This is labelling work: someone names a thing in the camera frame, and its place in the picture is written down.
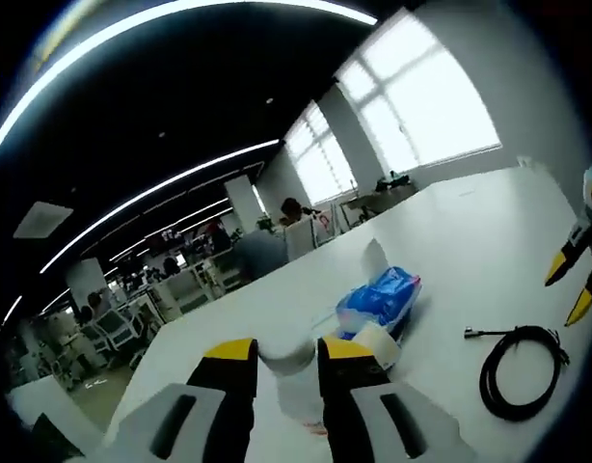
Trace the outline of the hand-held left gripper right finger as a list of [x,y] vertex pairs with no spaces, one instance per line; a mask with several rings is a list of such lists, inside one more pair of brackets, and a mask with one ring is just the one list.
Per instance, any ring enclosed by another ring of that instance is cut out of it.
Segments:
[[317,341],[323,423],[335,462],[473,462],[459,423],[426,395],[395,383],[365,346]]

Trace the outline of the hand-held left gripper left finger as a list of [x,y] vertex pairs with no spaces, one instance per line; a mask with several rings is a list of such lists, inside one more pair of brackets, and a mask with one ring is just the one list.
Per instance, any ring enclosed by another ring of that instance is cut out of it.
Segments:
[[184,384],[171,384],[129,414],[103,462],[243,462],[254,426],[258,345],[230,340],[208,350]]

